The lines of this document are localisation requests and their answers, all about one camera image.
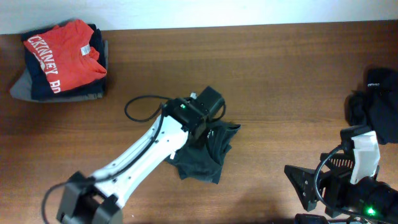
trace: black fabric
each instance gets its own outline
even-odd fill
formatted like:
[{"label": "black fabric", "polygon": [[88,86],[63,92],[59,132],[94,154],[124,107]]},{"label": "black fabric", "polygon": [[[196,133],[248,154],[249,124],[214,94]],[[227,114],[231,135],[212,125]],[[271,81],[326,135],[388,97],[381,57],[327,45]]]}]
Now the black fabric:
[{"label": "black fabric", "polygon": [[241,125],[216,121],[208,127],[199,140],[177,151],[174,159],[166,158],[177,167],[182,180],[193,177],[215,184],[220,181],[225,155],[232,148],[229,142]]},{"label": "black fabric", "polygon": [[[104,45],[102,44],[101,31],[96,28],[94,24],[88,24],[94,31],[90,39],[90,46],[94,47],[99,52],[98,63],[104,68],[106,67]],[[33,30],[21,35],[21,41],[26,41],[30,37],[43,34],[51,28],[44,28],[39,30]],[[72,90],[62,91],[60,93],[54,93],[50,87],[50,83],[47,81],[45,73],[40,67],[40,63],[35,58],[34,54],[29,52],[25,48],[25,63],[26,67],[32,77],[32,99],[33,100],[47,100],[51,98],[60,97],[73,97],[82,96],[87,94],[104,93],[106,87],[106,77],[95,80],[89,84],[79,86]]]},{"label": "black fabric", "polygon": [[388,68],[368,71],[366,93],[348,102],[349,124],[367,124],[380,144],[398,143],[398,72]]}]

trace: table surface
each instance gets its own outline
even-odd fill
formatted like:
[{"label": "table surface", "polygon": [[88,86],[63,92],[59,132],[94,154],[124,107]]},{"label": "table surface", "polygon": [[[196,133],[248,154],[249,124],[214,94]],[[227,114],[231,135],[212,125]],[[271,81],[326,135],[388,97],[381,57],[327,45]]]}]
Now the table surface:
[{"label": "table surface", "polygon": [[[188,96],[210,85],[225,121],[242,124],[220,183],[180,180],[163,162],[123,208],[125,223],[251,223],[305,213],[284,174],[316,168],[348,127],[344,104],[371,65],[398,68],[398,22],[347,22],[103,32],[109,88],[100,100],[38,104],[7,88],[24,69],[19,35],[0,36],[0,222],[42,223],[53,184],[89,175],[118,157],[152,123],[124,105],[139,95]],[[158,100],[130,112],[151,114]],[[381,146],[379,180],[398,188],[397,145]],[[54,223],[62,190],[50,196]],[[318,205],[312,213],[324,214]]]}]

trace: green light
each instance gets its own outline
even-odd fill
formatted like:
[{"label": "green light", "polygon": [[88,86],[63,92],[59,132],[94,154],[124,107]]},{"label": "green light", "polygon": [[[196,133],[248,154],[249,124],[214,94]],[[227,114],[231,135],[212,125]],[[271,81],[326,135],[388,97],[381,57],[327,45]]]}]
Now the green light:
[{"label": "green light", "polygon": [[375,214],[376,214],[376,211],[373,210],[373,208],[368,208],[368,214],[369,214],[369,215],[375,215]]}]

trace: red shirt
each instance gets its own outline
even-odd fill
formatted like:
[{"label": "red shirt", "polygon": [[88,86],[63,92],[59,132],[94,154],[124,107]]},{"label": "red shirt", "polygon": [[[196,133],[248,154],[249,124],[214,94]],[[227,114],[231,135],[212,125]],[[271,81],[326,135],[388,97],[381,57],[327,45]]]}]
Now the red shirt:
[{"label": "red shirt", "polygon": [[35,35],[24,41],[47,76],[54,93],[89,84],[106,75],[100,53],[88,45],[93,30],[81,20]]}]

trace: white background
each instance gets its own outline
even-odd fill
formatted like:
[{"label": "white background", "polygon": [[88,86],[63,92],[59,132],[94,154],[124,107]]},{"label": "white background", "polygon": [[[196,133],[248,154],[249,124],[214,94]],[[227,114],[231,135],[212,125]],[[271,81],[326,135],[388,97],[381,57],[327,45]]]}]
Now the white background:
[{"label": "white background", "polygon": [[0,34],[80,18],[102,30],[398,19],[397,0],[1,0]]}]

